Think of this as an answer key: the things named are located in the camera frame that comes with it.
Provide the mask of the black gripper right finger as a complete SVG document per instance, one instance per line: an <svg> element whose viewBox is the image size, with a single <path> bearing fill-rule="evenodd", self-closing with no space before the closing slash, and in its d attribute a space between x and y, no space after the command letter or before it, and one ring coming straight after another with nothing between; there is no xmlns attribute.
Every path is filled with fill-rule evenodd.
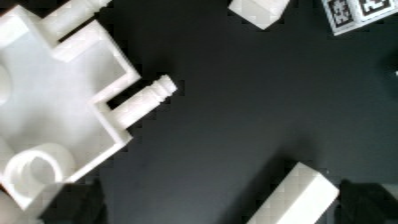
<svg viewBox="0 0 398 224"><path fill-rule="evenodd" d="M341 182L337 224L398 224L398 199L380 184Z"/></svg>

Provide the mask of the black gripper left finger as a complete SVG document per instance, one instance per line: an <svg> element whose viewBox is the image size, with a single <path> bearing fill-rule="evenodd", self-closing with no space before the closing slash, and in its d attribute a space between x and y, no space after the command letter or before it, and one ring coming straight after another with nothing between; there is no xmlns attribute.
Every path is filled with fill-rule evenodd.
<svg viewBox="0 0 398 224"><path fill-rule="evenodd" d="M44 224L108 224L101 183L65 184L40 213Z"/></svg>

